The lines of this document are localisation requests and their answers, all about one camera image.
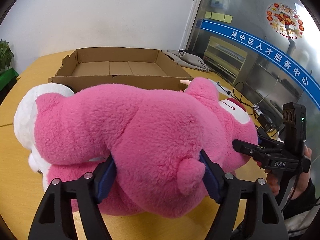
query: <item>yellow table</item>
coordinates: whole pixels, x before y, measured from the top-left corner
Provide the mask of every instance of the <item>yellow table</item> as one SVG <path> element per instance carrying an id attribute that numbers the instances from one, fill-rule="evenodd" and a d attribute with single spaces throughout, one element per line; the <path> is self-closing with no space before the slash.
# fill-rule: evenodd
<path id="1" fill-rule="evenodd" d="M 47 55 L 37 59 L 26 69 L 17 84 L 10 91 L 0 106 L 0 214 L 18 240 L 26 240 L 43 196 L 42 178 L 28 166 L 29 152 L 15 138 L 13 117 L 22 97 L 32 87 L 46 83 L 61 66 L 61 60 L 72 51 Z M 193 77 L 202 76 L 231 89 L 231 86 L 214 73 L 185 69 Z M 240 179 L 255 181 L 265 178 L 253 160 L 236 171 Z M 158 215 L 143 213 L 127 217 L 102 215 L 114 240 L 203 240 L 209 231 L 217 213 L 218 205 L 210 198 L 205 198 L 194 210 L 178 219 L 166 219 Z M 236 224 L 244 217 L 245 201 L 240 201 Z M 85 240 L 79 212 L 74 213 L 74 220 L 79 240 Z"/>

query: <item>stuffed animal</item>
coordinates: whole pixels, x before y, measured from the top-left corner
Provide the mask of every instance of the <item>stuffed animal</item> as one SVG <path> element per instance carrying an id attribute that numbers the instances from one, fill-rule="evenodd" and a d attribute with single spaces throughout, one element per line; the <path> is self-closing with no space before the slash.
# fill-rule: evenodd
<path id="1" fill-rule="evenodd" d="M 63 85 L 40 85 L 20 102 L 14 132 L 31 150 L 31 168 L 43 173 L 44 190 L 54 178 L 78 179 L 112 154 L 117 177 L 99 204 L 102 213 L 180 217 L 208 195 L 201 149 L 234 172 L 249 157 L 233 150 L 233 139 L 257 143 L 241 104 L 219 101 L 210 80 L 182 82 L 182 93 L 104 84 L 73 94 Z"/>

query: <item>das logo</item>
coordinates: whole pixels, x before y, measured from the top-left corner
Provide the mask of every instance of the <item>das logo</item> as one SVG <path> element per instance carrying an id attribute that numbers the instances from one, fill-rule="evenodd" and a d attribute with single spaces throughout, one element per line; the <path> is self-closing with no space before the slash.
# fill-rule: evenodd
<path id="1" fill-rule="evenodd" d="M 275 166 L 277 166 L 277 167 L 285 167 L 285 162 L 275 162 Z"/>

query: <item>poster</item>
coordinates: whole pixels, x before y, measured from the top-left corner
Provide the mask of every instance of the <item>poster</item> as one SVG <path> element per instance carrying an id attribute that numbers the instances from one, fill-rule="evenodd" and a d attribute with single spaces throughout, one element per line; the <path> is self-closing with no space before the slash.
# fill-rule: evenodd
<path id="1" fill-rule="evenodd" d="M 296 40 L 302 38 L 304 26 L 297 11 L 282 3 L 269 5 L 266 13 L 271 28 L 285 38 Z"/>

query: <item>plush toy tail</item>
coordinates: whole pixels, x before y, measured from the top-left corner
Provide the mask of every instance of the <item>plush toy tail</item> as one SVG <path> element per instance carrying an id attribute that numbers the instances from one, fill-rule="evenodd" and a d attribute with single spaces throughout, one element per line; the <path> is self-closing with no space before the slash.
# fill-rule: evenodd
<path id="1" fill-rule="evenodd" d="M 178 189 L 184 196 L 194 192 L 200 183 L 205 172 L 205 165 L 196 159 L 188 158 L 181 161 L 178 173 Z"/>

